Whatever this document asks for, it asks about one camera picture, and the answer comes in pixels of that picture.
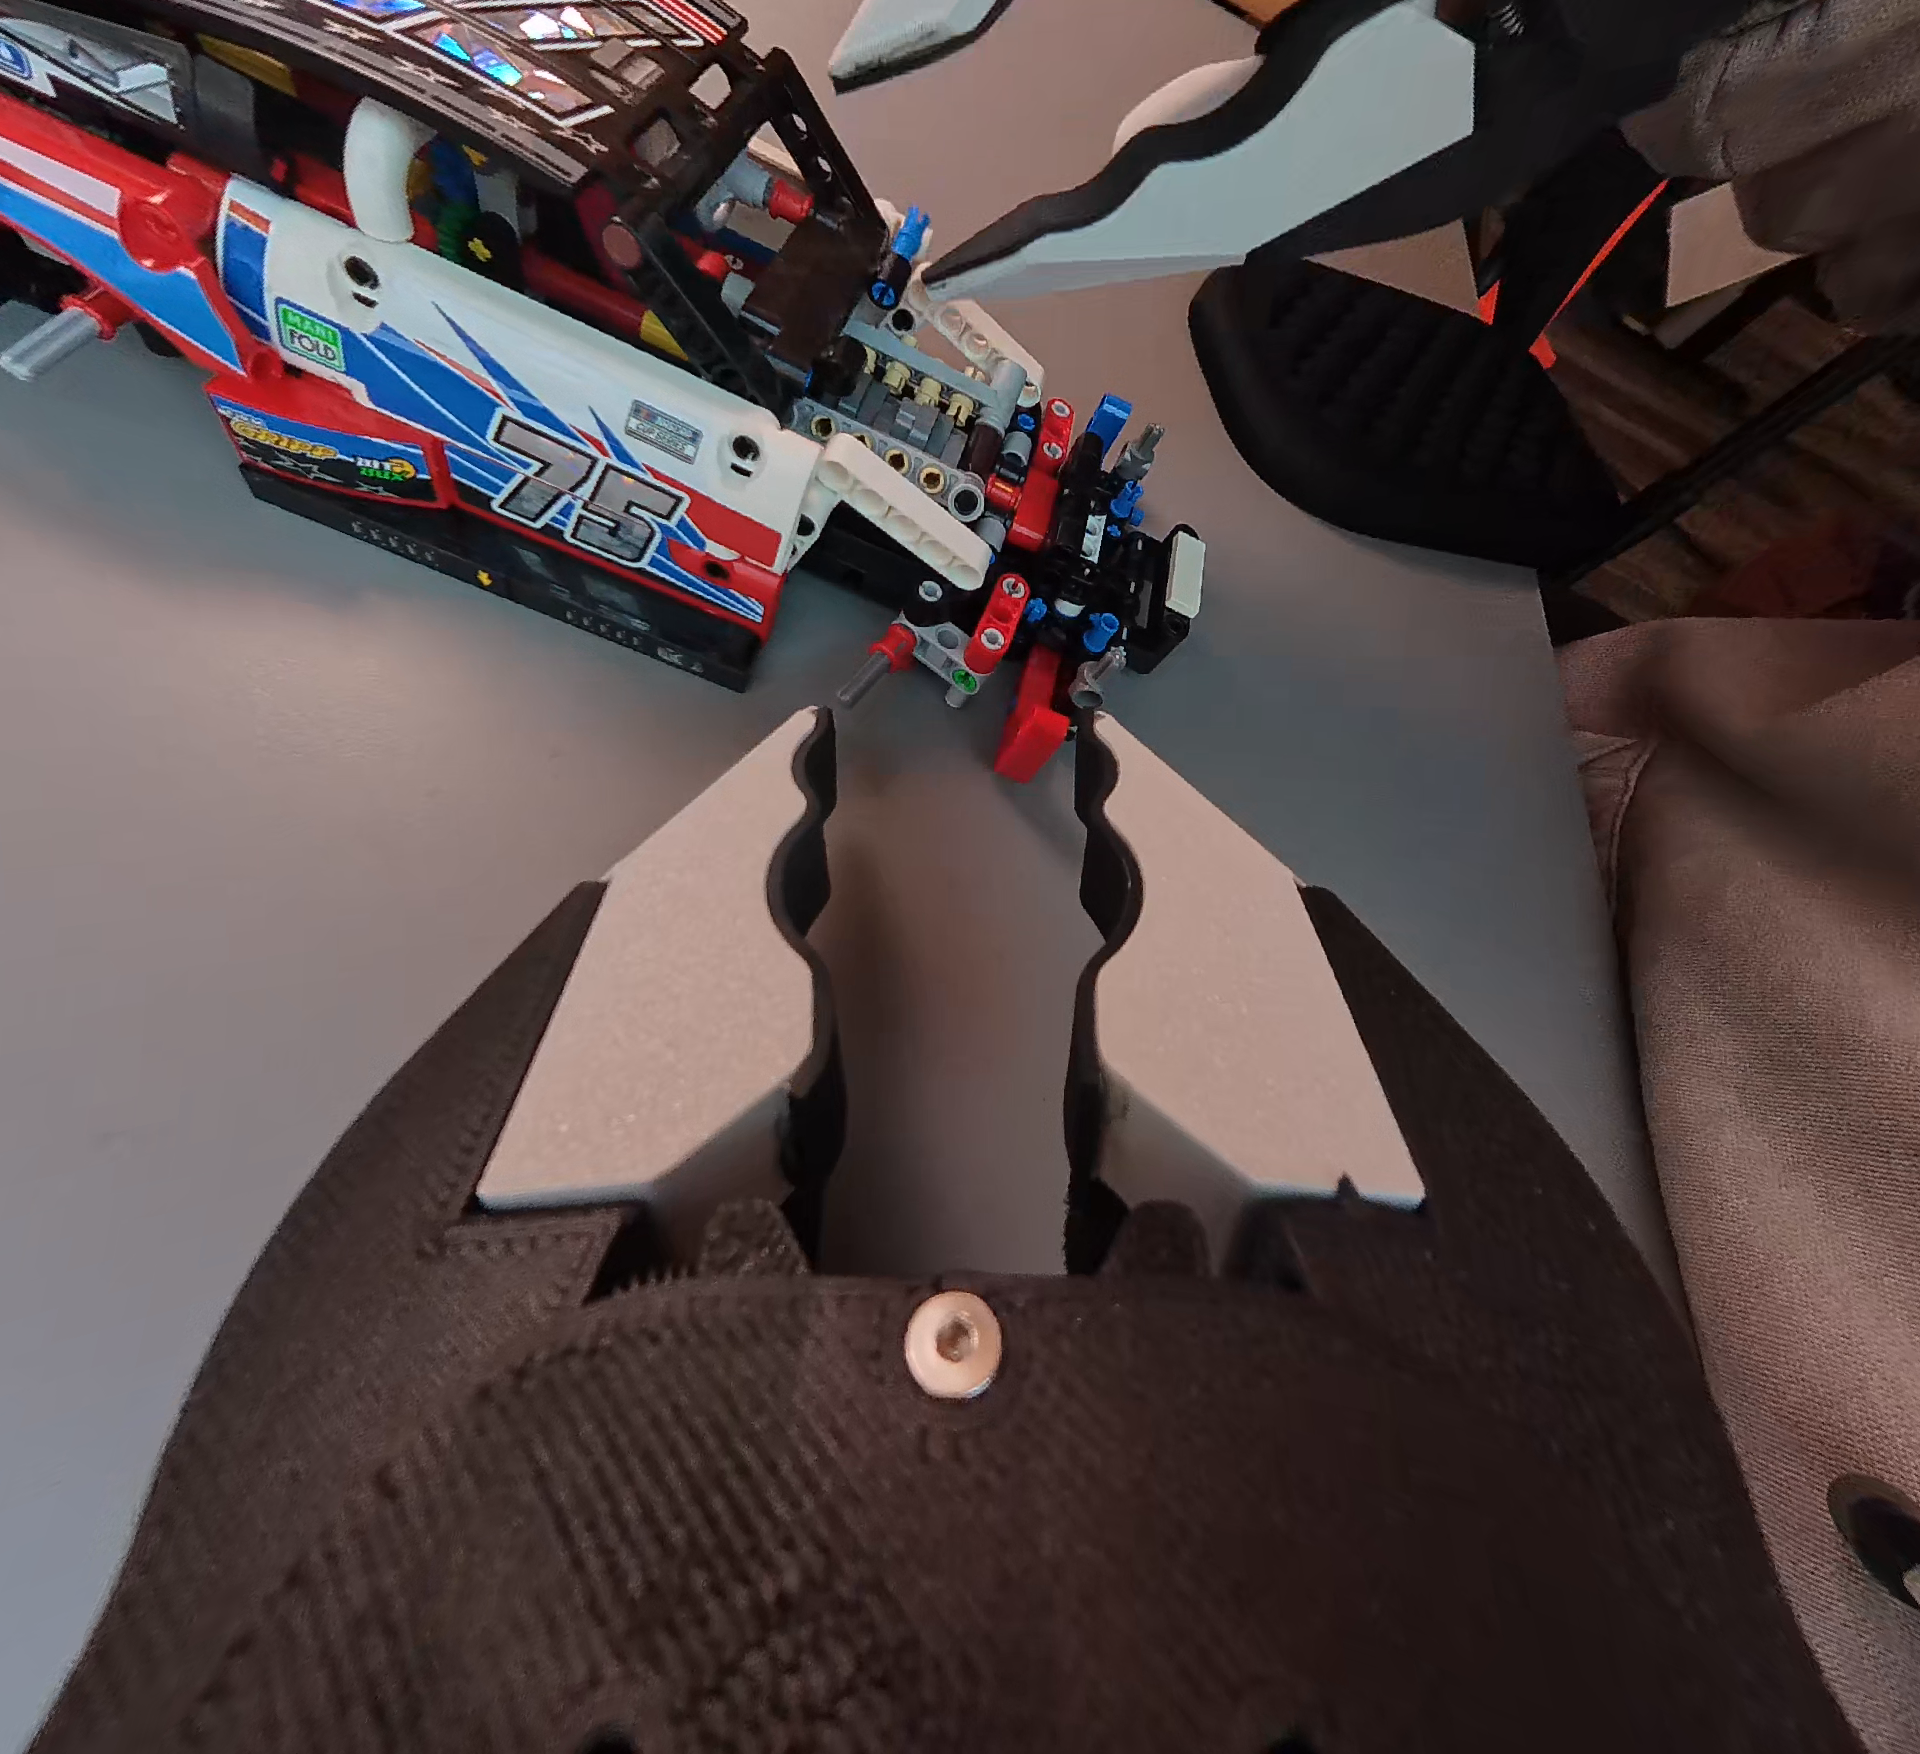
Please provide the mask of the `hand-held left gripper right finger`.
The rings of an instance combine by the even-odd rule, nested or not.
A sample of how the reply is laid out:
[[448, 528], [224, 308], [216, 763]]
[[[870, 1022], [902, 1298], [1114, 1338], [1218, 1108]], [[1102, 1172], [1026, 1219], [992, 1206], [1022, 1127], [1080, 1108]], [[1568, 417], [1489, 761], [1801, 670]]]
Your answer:
[[1153, 1203], [1191, 1216], [1215, 1271], [1282, 1199], [1415, 1214], [1424, 1177], [1299, 878], [1114, 713], [1078, 728], [1072, 808], [1098, 946], [1068, 1034], [1068, 1272]]

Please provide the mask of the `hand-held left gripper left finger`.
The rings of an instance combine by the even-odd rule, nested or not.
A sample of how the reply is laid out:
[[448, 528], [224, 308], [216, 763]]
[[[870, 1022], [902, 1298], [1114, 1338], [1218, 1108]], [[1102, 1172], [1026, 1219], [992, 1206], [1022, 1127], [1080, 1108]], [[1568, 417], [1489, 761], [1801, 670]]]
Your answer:
[[840, 1157], [829, 903], [835, 723], [791, 715], [600, 883], [476, 1183], [490, 1214], [639, 1206], [689, 1247], [722, 1203], [804, 1247]]

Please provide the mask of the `brick-built toy race car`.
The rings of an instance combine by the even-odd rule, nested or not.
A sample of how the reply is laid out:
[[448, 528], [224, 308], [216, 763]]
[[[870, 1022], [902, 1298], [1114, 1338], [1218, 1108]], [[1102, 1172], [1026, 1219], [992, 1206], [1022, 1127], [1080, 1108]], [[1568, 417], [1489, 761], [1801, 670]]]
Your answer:
[[1201, 616], [1162, 432], [930, 301], [724, 0], [1, 6], [3, 375], [132, 328], [256, 499], [732, 689], [814, 570], [845, 704], [1010, 670], [1016, 783]]

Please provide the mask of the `person's right forearm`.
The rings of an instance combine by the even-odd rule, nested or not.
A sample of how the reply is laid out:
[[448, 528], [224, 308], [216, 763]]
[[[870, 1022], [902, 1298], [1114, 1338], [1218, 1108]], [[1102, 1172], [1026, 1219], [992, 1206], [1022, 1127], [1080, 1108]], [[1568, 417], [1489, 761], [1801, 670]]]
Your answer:
[[1761, 249], [1810, 257], [1844, 326], [1917, 326], [1917, 0], [1761, 4], [1693, 46], [1625, 142], [1731, 183]]

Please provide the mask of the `black chair seat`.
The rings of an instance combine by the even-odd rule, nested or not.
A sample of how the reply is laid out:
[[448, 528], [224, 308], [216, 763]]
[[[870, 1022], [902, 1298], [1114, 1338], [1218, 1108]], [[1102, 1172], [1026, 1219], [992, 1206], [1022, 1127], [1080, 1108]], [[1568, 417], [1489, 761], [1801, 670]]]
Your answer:
[[1187, 331], [1215, 416], [1295, 509], [1375, 541], [1561, 570], [1619, 527], [1549, 371], [1474, 315], [1309, 261], [1214, 270]]

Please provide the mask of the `white box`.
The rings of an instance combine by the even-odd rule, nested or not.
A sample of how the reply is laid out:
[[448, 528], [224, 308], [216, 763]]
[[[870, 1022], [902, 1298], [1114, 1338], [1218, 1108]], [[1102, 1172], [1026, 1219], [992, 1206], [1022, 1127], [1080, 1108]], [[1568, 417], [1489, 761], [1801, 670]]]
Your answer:
[[1673, 351], [1728, 312], [1761, 279], [1803, 261], [1791, 250], [1755, 243], [1743, 226], [1732, 185], [1718, 183], [1676, 198], [1666, 220], [1660, 265], [1661, 317], [1656, 340]]

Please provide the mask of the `person's beige sweatshirt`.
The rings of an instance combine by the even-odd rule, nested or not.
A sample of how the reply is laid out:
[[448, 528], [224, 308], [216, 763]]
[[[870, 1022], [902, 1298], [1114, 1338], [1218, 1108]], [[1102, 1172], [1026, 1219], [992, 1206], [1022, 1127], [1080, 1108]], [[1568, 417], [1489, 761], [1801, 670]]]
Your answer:
[[1708, 1385], [1849, 1723], [1916, 1751], [1916, 624], [1556, 664]]

